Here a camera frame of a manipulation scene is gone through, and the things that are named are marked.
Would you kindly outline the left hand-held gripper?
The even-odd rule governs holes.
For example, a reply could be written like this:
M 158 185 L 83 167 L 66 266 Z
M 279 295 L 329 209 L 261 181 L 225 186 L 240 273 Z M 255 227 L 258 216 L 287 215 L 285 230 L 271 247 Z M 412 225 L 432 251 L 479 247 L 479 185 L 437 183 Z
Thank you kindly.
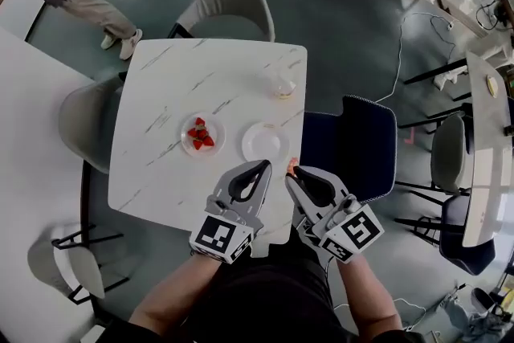
M 190 235 L 191 248 L 232 264 L 263 228 L 259 218 L 271 180 L 269 161 L 249 161 L 225 172 L 207 198 L 202 223 Z

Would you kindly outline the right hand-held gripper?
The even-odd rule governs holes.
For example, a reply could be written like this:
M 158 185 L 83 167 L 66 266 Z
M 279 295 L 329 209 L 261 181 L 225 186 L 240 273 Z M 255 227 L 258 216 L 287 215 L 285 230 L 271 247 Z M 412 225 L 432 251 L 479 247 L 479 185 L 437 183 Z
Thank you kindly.
M 347 194 L 337 175 L 305 165 L 295 166 L 294 175 L 286 175 L 285 185 L 314 245 L 349 263 L 384 233 L 370 206 Z

